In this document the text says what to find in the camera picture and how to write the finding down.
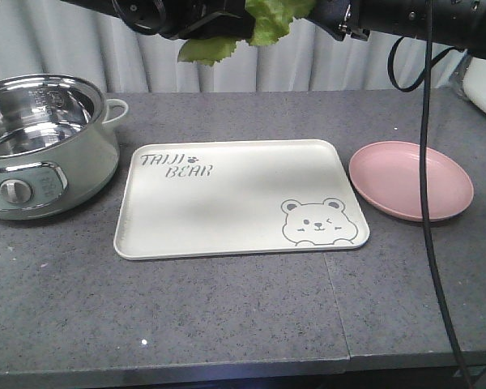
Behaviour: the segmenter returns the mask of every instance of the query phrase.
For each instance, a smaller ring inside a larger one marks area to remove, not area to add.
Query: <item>lettuce leaf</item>
[[[315,7],[317,0],[246,0],[245,9],[256,19],[254,34],[247,40],[253,46],[276,43],[290,33],[290,23],[304,18]],[[230,57],[236,49],[238,38],[218,36],[205,40],[188,40],[180,49],[178,61],[200,62],[214,65]]]
[[[230,57],[236,49],[238,39],[230,36],[216,36],[210,39],[189,39],[178,53],[180,62],[199,62],[213,66],[226,57]]]

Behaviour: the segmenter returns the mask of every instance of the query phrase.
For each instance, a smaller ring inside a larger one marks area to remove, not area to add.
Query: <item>gray curtain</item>
[[[83,77],[108,92],[254,92],[392,88],[386,59],[396,37],[334,41],[297,20],[278,44],[240,43],[213,67],[177,62],[183,41],[140,36],[122,21],[58,0],[0,1],[0,79],[32,73]],[[446,85],[463,55],[453,52],[434,71]],[[421,71],[424,42],[406,40],[395,64],[401,84]]]

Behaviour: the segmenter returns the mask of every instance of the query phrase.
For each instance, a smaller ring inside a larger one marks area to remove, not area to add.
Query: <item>pink plate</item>
[[[420,146],[407,142],[372,143],[355,153],[349,175],[358,192],[374,207],[405,220],[421,221]],[[430,220],[448,219],[473,200],[466,172],[448,156],[427,149]]]

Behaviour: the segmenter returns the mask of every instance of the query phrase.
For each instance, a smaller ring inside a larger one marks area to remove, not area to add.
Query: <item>white tray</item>
[[[114,246],[142,260],[350,249],[368,237],[327,142],[151,144],[131,159]]]

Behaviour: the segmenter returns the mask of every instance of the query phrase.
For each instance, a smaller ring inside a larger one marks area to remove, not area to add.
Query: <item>black cable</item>
[[[402,92],[412,92],[423,83],[426,72],[425,69],[423,69],[423,71],[420,73],[420,75],[412,85],[405,88],[399,86],[398,81],[396,80],[396,76],[394,75],[394,58],[396,57],[396,52],[398,51],[399,44],[402,43],[403,38],[404,36],[399,38],[393,44],[392,49],[390,49],[389,59],[387,60],[387,74],[389,75],[390,82],[396,89]],[[449,47],[448,49],[444,49],[435,58],[432,58],[430,67],[435,67],[439,63],[439,61],[446,57],[446,55],[452,50],[457,50],[459,52],[464,51],[464,49],[459,49],[457,47]]]
[[[427,191],[427,134],[428,134],[428,118],[430,116],[430,89],[432,85],[432,43],[433,43],[433,0],[426,0],[427,8],[427,45],[425,51],[425,69],[424,69],[424,97],[423,97],[423,114],[421,117],[421,132],[420,132],[420,196],[421,196],[421,214],[423,216],[423,231],[424,241],[428,256],[428,265],[432,274],[434,289],[436,291],[437,302],[441,316],[445,324],[446,333],[450,342],[454,357],[459,365],[461,374],[469,389],[473,389],[474,385],[471,381],[471,376],[468,371],[466,362],[464,361],[463,353],[457,336],[455,335],[454,325],[448,311],[446,304],[445,293],[439,277],[439,270],[436,263],[436,254],[434,252],[432,230],[430,228],[430,212],[428,210],[428,191]]]

